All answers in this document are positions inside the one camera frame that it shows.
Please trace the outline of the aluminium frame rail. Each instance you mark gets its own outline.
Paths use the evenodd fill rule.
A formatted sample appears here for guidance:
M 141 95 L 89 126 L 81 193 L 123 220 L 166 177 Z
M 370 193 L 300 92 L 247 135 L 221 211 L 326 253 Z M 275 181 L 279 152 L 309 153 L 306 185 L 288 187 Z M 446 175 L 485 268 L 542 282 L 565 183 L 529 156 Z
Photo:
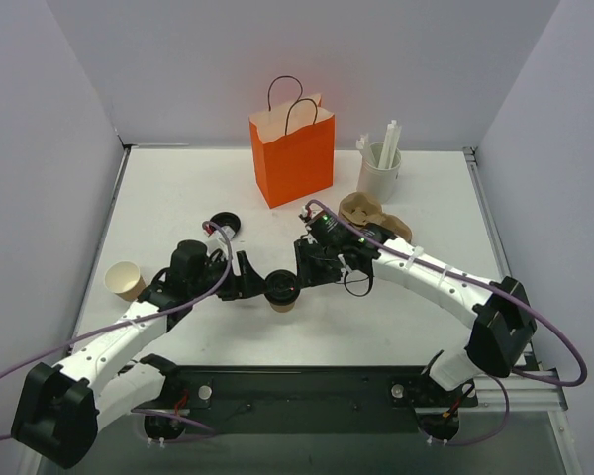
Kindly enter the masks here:
M 493 250 L 493 254 L 496 260 L 496 264 L 500 270 L 500 274 L 502 276 L 512 276 L 511 268 L 508 263 L 505 250 L 495 223 L 495 220 L 492 216 L 492 212 L 489 207 L 489 203 L 486 197 L 486 193 L 484 191 L 479 170 L 477 159 L 475 156 L 476 148 L 471 146 L 466 146 L 462 149 L 465 161 L 467 163 L 467 167 L 469 169 L 469 174 L 471 176 L 471 181 L 473 183 L 473 187 L 476 193 L 476 197 L 482 212 L 484 224 L 491 242 L 491 247 Z M 537 363 L 535 349 L 533 347 L 533 343 L 530 342 L 526 346 L 526 354 L 532 357 L 533 362 Z M 538 369 L 541 369 L 541 364 L 537 363 Z M 551 411 L 567 411 L 567 401 L 564 395 L 564 392 L 561 388 L 558 388 L 553 385 L 544 385 L 544 389 L 548 391 L 552 391 L 555 396 L 559 397 L 559 403 L 557 407 L 551 409 Z

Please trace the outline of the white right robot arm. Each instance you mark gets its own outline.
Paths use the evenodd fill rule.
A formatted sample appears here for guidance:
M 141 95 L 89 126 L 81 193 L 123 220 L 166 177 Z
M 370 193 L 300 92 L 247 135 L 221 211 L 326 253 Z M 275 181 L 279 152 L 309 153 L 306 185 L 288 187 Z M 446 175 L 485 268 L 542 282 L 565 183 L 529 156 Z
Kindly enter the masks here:
M 317 287 L 345 280 L 353 272 L 368 281 L 388 281 L 452 314 L 469 330 L 455 348 L 440 350 L 419 380 L 422 397 L 439 404 L 454 389 L 485 373 L 508 377 L 537 328 L 521 309 L 524 287 L 469 275 L 427 255 L 379 225 L 352 231 L 333 214 L 302 210 L 306 233 L 295 243 L 299 285 Z

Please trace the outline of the orange paper bag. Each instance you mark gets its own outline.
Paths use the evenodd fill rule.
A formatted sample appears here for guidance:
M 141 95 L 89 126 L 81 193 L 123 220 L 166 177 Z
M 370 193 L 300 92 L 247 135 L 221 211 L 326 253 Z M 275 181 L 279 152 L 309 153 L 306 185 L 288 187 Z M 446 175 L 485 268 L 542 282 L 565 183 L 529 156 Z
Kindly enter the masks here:
M 320 93 L 268 104 L 248 122 L 255 181 L 269 208 L 333 185 L 336 116 Z

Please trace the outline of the black plastic cup lid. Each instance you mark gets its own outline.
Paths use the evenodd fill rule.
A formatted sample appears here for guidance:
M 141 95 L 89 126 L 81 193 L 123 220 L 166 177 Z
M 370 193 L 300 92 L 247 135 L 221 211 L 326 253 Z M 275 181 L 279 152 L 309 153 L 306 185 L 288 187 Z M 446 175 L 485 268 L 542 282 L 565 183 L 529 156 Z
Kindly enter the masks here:
M 265 278 L 265 298 L 269 303 L 278 306 L 293 304 L 300 294 L 297 276 L 285 269 L 269 273 Z

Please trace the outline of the white wrapped straw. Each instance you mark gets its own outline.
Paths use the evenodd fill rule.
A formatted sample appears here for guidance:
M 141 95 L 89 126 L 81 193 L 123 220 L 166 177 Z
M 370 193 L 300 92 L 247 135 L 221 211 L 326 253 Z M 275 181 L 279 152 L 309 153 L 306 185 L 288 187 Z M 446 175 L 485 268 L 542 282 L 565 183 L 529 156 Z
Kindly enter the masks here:
M 395 153 L 398 148 L 398 141 L 401 134 L 401 126 L 397 120 L 392 120 L 388 125 L 378 160 L 378 167 L 383 170 L 390 169 L 393 165 Z
M 376 165 L 376 160 L 375 160 L 373 152 L 371 150 L 369 134 L 360 136 L 360 138 L 356 141 L 356 149 L 359 151 L 359 153 L 361 154 L 361 157 L 364 160 L 366 160 L 372 166 Z

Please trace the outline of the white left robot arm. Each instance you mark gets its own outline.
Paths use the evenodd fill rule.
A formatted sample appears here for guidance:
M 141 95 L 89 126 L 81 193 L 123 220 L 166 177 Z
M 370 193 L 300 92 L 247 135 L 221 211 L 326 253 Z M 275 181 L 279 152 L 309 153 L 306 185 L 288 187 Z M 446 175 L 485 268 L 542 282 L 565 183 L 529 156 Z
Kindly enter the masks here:
M 79 462 L 103 426 L 98 398 L 130 360 L 171 331 L 201 300 L 227 301 L 265 293 L 267 284 L 242 252 L 184 240 L 133 301 L 100 336 L 54 366 L 27 374 L 12 437 L 63 468 Z

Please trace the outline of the brown paper coffee cup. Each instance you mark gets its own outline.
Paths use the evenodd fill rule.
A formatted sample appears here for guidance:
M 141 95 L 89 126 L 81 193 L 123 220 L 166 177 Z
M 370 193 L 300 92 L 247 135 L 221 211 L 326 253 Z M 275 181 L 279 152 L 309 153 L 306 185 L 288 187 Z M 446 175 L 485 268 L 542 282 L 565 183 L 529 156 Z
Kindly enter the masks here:
M 269 305 L 270 305 L 271 309 L 277 313 L 287 313 L 294 308 L 295 302 L 290 302 L 290 303 L 270 302 Z

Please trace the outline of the white straw holder cup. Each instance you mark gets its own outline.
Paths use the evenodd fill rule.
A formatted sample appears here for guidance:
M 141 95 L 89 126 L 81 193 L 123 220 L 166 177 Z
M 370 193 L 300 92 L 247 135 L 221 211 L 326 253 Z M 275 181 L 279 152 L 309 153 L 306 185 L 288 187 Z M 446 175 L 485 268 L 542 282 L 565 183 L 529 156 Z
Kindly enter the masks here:
M 395 152 L 392 167 L 388 169 L 377 168 L 372 161 L 364 158 L 361 162 L 356 191 L 371 195 L 381 204 L 386 203 L 397 187 L 400 165 L 399 150 Z

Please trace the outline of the brown cardboard cup carrier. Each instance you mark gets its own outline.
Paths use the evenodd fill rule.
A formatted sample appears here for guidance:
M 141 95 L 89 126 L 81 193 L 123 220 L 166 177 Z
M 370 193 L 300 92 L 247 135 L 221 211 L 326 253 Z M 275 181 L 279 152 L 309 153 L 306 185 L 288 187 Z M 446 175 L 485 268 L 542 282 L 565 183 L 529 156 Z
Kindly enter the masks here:
M 346 195 L 339 203 L 339 215 L 356 228 L 376 224 L 405 242 L 412 242 L 413 234 L 409 226 L 400 218 L 385 213 L 380 202 L 368 193 L 353 192 Z

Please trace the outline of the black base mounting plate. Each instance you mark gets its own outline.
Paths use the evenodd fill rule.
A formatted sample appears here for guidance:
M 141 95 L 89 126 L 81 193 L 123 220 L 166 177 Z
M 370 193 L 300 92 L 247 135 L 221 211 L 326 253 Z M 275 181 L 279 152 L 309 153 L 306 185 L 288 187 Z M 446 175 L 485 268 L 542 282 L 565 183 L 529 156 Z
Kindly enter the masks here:
M 472 381 L 446 391 L 420 366 L 179 366 L 140 405 L 148 434 L 399 434 L 459 430 L 447 410 L 477 404 Z

